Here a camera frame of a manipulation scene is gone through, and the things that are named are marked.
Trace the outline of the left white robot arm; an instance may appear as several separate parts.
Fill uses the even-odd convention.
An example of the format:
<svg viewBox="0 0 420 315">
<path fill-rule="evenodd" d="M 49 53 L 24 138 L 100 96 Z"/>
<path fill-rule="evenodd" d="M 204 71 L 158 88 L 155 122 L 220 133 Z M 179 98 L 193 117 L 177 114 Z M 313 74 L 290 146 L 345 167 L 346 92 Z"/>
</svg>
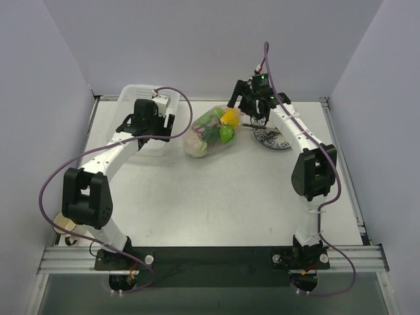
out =
<svg viewBox="0 0 420 315">
<path fill-rule="evenodd" d="M 131 241 L 112 219 L 113 201 L 110 181 L 122 165 L 148 142 L 139 136 L 168 137 L 175 115 L 169 108 L 168 96 L 137 99 L 133 113 L 117 127 L 109 143 L 111 148 L 80 168 L 69 168 L 64 173 L 62 214 L 83 226 L 104 250 L 111 252 L 110 262 L 120 270 L 132 265 Z"/>
</svg>

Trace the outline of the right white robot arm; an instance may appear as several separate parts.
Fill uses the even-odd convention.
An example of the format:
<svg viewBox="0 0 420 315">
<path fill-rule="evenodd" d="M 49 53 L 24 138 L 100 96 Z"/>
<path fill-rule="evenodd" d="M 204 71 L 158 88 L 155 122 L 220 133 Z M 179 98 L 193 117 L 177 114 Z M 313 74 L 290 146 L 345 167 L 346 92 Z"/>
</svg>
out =
<svg viewBox="0 0 420 315">
<path fill-rule="evenodd" d="M 279 130 L 297 155 L 291 184 L 301 197 L 301 214 L 293 245 L 280 254 L 280 261 L 304 268 L 323 254 L 321 239 L 322 208 L 337 178 L 337 150 L 325 145 L 303 123 L 290 99 L 274 91 L 268 75 L 256 73 L 247 81 L 238 80 L 228 107 L 254 119 L 264 119 Z"/>
</svg>

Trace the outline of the white plastic basket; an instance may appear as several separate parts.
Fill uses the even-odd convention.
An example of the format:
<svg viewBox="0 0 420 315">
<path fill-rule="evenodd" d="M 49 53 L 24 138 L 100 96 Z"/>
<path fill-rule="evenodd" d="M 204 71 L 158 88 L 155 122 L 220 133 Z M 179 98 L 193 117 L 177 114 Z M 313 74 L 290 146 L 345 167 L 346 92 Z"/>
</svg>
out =
<svg viewBox="0 0 420 315">
<path fill-rule="evenodd" d="M 106 137 L 111 140 L 116 133 L 170 136 L 179 105 L 179 94 L 160 90 L 155 85 L 127 85 L 121 91 L 115 116 Z"/>
</svg>

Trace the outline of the clear zip top bag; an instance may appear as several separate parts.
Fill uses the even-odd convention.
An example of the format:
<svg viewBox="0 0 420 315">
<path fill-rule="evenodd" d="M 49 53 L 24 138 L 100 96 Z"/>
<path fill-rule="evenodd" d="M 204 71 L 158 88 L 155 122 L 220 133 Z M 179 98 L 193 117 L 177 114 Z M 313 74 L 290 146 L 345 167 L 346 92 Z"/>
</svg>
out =
<svg viewBox="0 0 420 315">
<path fill-rule="evenodd" d="M 191 124 L 182 136 L 183 148 L 187 155 L 191 158 L 202 158 L 229 146 L 234 141 L 238 128 L 242 124 L 242 113 L 241 124 L 233 128 L 234 139 L 226 144 L 219 140 L 219 129 L 223 125 L 220 118 L 227 108 L 227 106 L 213 106 Z"/>
</svg>

